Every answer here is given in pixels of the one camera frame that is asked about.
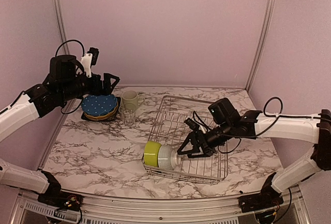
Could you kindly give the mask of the yellow dotted plate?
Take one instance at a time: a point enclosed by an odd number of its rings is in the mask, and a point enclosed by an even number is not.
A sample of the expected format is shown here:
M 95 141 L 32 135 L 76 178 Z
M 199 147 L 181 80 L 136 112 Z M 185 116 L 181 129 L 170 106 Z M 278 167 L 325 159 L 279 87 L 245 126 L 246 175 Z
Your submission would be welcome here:
M 108 120 L 109 118 L 115 117 L 117 112 L 118 112 L 118 106 L 116 106 L 111 112 L 101 116 L 92 116 L 86 114 L 85 112 L 82 114 L 82 116 L 91 121 L 104 121 L 104 120 Z

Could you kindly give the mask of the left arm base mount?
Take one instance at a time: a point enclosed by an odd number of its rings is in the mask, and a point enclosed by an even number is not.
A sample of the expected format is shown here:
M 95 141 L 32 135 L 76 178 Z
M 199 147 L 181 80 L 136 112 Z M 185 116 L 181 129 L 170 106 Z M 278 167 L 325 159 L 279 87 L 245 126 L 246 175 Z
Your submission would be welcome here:
M 83 196 L 76 193 L 60 191 L 54 194 L 40 194 L 38 201 L 61 210 L 71 210 L 78 212 L 81 208 Z

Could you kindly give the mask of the blue dotted plate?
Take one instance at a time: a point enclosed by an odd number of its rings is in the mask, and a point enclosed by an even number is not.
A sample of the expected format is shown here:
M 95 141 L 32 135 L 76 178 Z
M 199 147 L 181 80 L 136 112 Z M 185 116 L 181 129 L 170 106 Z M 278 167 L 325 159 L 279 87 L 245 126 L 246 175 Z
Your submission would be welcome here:
M 88 95 L 81 104 L 82 111 L 91 116 L 102 116 L 112 112 L 117 106 L 117 98 L 111 95 Z

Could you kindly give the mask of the lime green bowl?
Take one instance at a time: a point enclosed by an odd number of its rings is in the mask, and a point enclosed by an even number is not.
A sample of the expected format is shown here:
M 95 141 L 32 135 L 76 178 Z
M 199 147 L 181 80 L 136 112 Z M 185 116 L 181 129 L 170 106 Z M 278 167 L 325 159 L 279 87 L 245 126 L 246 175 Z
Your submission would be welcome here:
M 144 148 L 144 163 L 148 166 L 158 167 L 158 153 L 161 144 L 155 141 L 148 141 Z

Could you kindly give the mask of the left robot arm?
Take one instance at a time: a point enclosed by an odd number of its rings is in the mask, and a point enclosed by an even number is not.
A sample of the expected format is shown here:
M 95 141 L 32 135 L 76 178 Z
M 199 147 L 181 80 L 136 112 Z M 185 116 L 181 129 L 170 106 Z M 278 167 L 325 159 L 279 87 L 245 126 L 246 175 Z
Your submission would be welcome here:
M 19 133 L 31 127 L 33 122 L 40 123 L 55 109 L 65 109 L 73 99 L 85 95 L 109 95 L 120 78 L 111 73 L 102 76 L 92 73 L 91 67 L 96 60 L 90 53 L 84 54 L 79 61 L 74 55 L 58 55 L 50 60 L 50 70 L 42 83 L 22 91 L 18 97 L 1 110 L 1 141 L 17 138 Z M 53 205 L 65 202 L 65 194 L 51 173 L 31 170 L 1 160 L 1 184 L 44 194 Z

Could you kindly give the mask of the black floral square plate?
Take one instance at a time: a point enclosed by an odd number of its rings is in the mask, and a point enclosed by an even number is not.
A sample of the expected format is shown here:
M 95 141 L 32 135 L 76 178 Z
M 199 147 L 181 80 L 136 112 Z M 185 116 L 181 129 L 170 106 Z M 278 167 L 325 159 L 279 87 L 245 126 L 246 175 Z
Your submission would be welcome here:
M 121 98 L 120 97 L 116 97 L 117 98 L 117 106 L 118 106 L 118 111 L 119 111 L 119 107 L 121 106 Z M 87 118 L 83 117 L 81 114 L 81 119 L 82 120 L 85 120 L 85 121 L 91 121 L 91 120 L 88 120 Z M 92 121 L 92 122 L 112 122 L 116 119 L 116 116 L 115 117 L 112 117 L 112 118 L 109 118 L 108 120 L 104 120 L 104 121 Z

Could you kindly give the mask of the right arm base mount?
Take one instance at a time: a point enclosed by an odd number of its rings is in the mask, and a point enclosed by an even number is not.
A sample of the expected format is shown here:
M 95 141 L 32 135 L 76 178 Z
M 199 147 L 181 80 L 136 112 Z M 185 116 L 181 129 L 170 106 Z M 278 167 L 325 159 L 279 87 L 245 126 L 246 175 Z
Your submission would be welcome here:
M 238 204 L 243 213 L 259 211 L 265 208 L 279 206 L 284 203 L 280 193 L 266 191 L 238 198 Z

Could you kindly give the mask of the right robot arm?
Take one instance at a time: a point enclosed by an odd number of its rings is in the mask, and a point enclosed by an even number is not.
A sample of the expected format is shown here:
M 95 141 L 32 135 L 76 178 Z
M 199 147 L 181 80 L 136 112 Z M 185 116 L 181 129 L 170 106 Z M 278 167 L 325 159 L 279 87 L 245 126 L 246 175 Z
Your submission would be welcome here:
M 282 204 L 282 192 L 321 170 L 330 170 L 330 110 L 323 109 L 318 114 L 310 115 L 249 110 L 240 115 L 227 98 L 212 103 L 208 109 L 217 127 L 211 129 L 202 121 L 187 118 L 185 124 L 191 132 L 177 150 L 179 155 L 210 157 L 218 146 L 231 138 L 283 138 L 313 143 L 313 147 L 300 159 L 271 174 L 259 193 L 239 197 L 242 212 Z

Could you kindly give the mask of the white striped bowl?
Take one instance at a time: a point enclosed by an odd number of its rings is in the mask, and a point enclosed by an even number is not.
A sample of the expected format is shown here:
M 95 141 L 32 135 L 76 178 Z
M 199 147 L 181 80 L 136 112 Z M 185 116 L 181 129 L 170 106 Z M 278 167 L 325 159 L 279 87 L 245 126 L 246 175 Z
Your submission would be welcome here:
M 180 155 L 171 146 L 162 145 L 158 151 L 158 167 L 165 170 L 176 169 L 182 161 Z

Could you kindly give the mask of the clear glass cup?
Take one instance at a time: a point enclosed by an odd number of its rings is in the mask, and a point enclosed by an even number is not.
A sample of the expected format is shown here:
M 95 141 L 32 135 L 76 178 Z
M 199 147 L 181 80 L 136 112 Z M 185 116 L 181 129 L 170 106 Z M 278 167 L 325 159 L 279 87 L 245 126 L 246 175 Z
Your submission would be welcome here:
M 121 119 L 126 126 L 133 126 L 136 120 L 136 106 L 132 103 L 124 103 L 120 106 Z

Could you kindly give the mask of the pale green mug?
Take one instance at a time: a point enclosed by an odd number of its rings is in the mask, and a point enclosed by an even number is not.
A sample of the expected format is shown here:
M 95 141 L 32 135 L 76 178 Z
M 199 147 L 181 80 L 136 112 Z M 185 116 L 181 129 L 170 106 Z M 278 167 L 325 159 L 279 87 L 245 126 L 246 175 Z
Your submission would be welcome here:
M 125 91 L 121 95 L 123 104 L 131 103 L 135 105 L 136 109 L 138 109 L 144 102 L 145 98 L 139 96 L 136 91 Z

